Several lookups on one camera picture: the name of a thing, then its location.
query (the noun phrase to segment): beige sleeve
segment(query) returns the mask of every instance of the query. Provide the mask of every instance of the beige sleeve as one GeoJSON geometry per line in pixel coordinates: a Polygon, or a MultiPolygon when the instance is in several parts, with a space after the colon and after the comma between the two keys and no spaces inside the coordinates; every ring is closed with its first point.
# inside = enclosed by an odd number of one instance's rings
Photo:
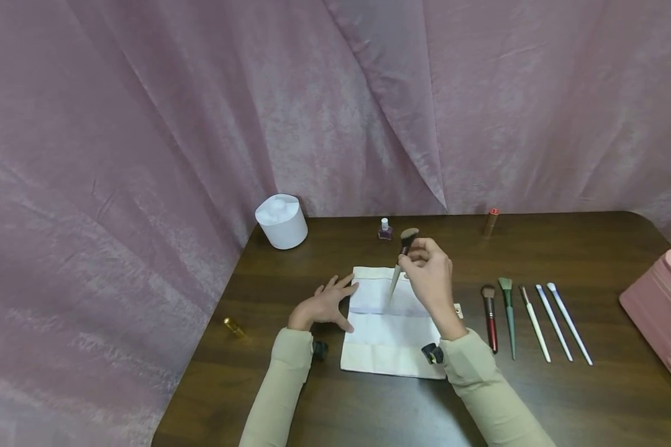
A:
{"type": "Polygon", "coordinates": [[[489,446],[553,446],[527,405],[495,365],[490,347],[477,333],[440,340],[447,380],[464,402],[489,446]]]}
{"type": "Polygon", "coordinates": [[[310,332],[281,329],[239,446],[286,445],[295,405],[311,370],[312,358],[313,336],[310,332]]]}

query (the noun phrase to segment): black clip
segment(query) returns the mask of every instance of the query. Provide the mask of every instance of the black clip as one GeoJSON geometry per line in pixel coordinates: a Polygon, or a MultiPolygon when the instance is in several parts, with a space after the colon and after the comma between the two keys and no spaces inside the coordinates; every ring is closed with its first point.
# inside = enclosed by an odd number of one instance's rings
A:
{"type": "Polygon", "coordinates": [[[328,355],[328,344],[325,341],[313,342],[313,358],[317,361],[324,361],[328,355]]]}
{"type": "Polygon", "coordinates": [[[433,363],[440,364],[445,361],[445,354],[442,352],[442,349],[440,349],[440,347],[435,343],[425,345],[420,350],[422,351],[423,354],[425,354],[425,358],[431,365],[433,363]]]}

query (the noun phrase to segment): brush handle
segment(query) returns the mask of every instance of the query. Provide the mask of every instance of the brush handle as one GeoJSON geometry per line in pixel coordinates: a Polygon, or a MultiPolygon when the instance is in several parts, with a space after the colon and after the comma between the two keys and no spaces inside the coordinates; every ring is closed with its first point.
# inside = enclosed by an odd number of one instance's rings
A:
{"type": "Polygon", "coordinates": [[[549,300],[547,300],[547,295],[544,293],[544,290],[542,290],[542,286],[537,284],[537,292],[539,292],[539,297],[542,298],[542,304],[544,305],[544,309],[547,310],[547,315],[549,316],[549,321],[552,322],[552,326],[555,327],[555,332],[557,333],[557,338],[560,339],[560,343],[562,344],[562,348],[564,349],[564,353],[567,355],[567,358],[569,359],[570,362],[573,362],[574,359],[572,358],[572,353],[569,352],[569,346],[567,345],[567,341],[564,339],[564,335],[562,334],[562,329],[560,328],[559,324],[557,323],[557,319],[555,317],[555,312],[552,311],[552,306],[549,305],[549,300]]]}
{"type": "Polygon", "coordinates": [[[512,307],[513,292],[511,291],[511,289],[502,289],[502,293],[504,294],[504,305],[507,307],[512,307]]]}
{"type": "Polygon", "coordinates": [[[529,314],[529,319],[532,320],[532,326],[534,328],[534,333],[537,334],[537,340],[539,340],[539,347],[542,348],[542,354],[544,354],[544,359],[547,363],[552,362],[552,358],[549,357],[549,350],[547,349],[547,343],[544,343],[544,336],[542,336],[542,329],[539,328],[539,322],[537,321],[537,315],[534,315],[534,308],[532,303],[527,303],[527,312],[529,314]]]}
{"type": "Polygon", "coordinates": [[[594,362],[591,361],[591,358],[589,357],[589,352],[587,352],[587,348],[584,345],[582,338],[579,336],[577,329],[574,327],[574,322],[572,321],[572,318],[569,316],[569,312],[567,312],[567,308],[564,306],[562,298],[559,296],[559,293],[556,290],[553,291],[552,289],[549,290],[552,292],[552,295],[555,296],[557,306],[559,306],[559,309],[562,311],[562,315],[564,316],[564,319],[567,321],[567,325],[569,325],[569,329],[572,331],[572,335],[574,335],[574,339],[577,341],[579,349],[581,350],[582,354],[584,354],[584,358],[586,359],[588,365],[594,366],[594,362]]]}
{"type": "Polygon", "coordinates": [[[515,354],[515,342],[514,342],[514,310],[513,306],[511,306],[511,302],[509,303],[509,306],[507,306],[507,328],[509,329],[509,347],[513,350],[513,359],[515,359],[516,354],[515,354]]]}
{"type": "Polygon", "coordinates": [[[390,292],[388,293],[388,304],[393,300],[393,292],[395,292],[395,286],[398,284],[398,279],[400,279],[400,272],[403,269],[400,265],[395,266],[395,271],[393,272],[393,279],[390,282],[390,292]]]}
{"type": "Polygon", "coordinates": [[[497,327],[494,317],[487,317],[487,338],[490,340],[492,353],[497,354],[497,327]]]}

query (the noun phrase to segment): person's left hand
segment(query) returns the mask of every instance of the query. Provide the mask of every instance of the person's left hand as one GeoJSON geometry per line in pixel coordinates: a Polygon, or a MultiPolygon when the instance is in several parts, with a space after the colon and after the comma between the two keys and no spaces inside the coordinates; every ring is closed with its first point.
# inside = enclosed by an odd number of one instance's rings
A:
{"type": "Polygon", "coordinates": [[[346,285],[353,279],[353,273],[337,281],[332,277],[325,286],[316,289],[313,296],[295,307],[288,319],[288,328],[311,330],[313,323],[335,323],[346,332],[353,332],[353,326],[337,309],[339,302],[358,290],[358,283],[346,285]]]}

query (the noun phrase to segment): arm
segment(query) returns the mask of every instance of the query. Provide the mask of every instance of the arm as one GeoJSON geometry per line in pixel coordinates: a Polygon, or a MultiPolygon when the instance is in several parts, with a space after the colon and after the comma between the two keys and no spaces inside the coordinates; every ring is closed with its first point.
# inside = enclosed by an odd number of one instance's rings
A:
{"type": "Polygon", "coordinates": [[[495,365],[490,347],[469,330],[456,340],[441,340],[447,380],[464,402],[490,446],[553,446],[527,405],[495,365]]]}
{"type": "Polygon", "coordinates": [[[311,370],[312,357],[313,336],[310,332],[281,329],[239,446],[286,445],[295,405],[311,370]]]}
{"type": "Polygon", "coordinates": [[[246,419],[240,447],[281,447],[288,441],[295,405],[311,370],[313,358],[313,323],[335,323],[353,332],[353,326],[337,306],[358,288],[348,286],[353,274],[316,289],[308,300],[299,304],[281,329],[271,350],[271,363],[246,419]]]}
{"type": "Polygon", "coordinates": [[[502,377],[490,347],[467,330],[453,307],[452,261],[431,239],[415,239],[398,264],[440,333],[445,372],[490,446],[540,447],[554,443],[502,377]]]}

